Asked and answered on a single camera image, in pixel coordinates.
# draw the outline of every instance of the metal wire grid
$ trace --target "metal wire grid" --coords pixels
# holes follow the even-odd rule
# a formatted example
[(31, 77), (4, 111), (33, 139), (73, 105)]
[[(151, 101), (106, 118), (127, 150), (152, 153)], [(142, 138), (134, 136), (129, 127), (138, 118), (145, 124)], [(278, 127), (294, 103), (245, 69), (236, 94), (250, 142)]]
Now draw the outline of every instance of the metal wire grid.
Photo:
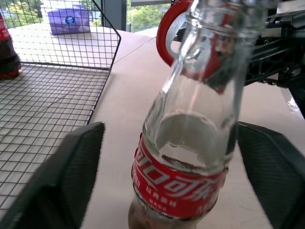
[(121, 38), (95, 1), (0, 0), (0, 9), (22, 62), (112, 67)]
[(65, 135), (88, 124), (109, 73), (26, 64), (0, 82), (0, 219)]

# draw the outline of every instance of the red soda bottle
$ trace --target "red soda bottle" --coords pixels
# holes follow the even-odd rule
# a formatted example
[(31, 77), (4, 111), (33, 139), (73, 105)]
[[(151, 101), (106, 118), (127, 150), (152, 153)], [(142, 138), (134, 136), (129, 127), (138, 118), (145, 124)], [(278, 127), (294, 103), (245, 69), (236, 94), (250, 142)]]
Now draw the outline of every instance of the red soda bottle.
[(0, 13), (0, 80), (17, 77), (20, 69), (19, 56), (14, 50), (10, 33)]
[(190, 6), (171, 75), (143, 124), (129, 229), (194, 229), (215, 205), (234, 150), (248, 60), (270, 2)]

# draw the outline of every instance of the coca-cola bottle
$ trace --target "coca-cola bottle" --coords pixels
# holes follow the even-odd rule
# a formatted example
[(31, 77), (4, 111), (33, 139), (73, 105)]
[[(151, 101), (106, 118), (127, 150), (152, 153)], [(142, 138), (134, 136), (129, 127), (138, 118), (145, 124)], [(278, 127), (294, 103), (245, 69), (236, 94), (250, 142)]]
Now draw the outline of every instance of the coca-cola bottle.
[(17, 77), (20, 69), (19, 56), (14, 50), (10, 33), (0, 13), (0, 80)]
[(272, 0), (194, 0), (172, 72), (145, 119), (129, 229), (193, 229), (232, 157), (252, 46)]

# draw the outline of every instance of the purple box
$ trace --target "purple box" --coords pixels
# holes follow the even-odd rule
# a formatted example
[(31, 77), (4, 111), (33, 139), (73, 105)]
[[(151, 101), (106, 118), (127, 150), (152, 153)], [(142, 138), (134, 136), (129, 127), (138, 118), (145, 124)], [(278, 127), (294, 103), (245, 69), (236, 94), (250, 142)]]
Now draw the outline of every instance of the purple box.
[(81, 5), (48, 12), (52, 35), (90, 32), (88, 10)]

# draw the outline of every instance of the red label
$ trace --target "red label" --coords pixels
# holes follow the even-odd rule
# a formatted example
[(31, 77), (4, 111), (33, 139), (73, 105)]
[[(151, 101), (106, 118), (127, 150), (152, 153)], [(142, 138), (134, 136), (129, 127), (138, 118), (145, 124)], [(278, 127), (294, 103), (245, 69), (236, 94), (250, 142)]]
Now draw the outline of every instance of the red label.
[(132, 177), (135, 189), (152, 208), (172, 217), (191, 218), (214, 206), (226, 171), (206, 177), (170, 169), (154, 159), (141, 138)]
[(0, 15), (0, 42), (6, 41), (10, 38), (10, 33), (5, 25), (3, 16)]

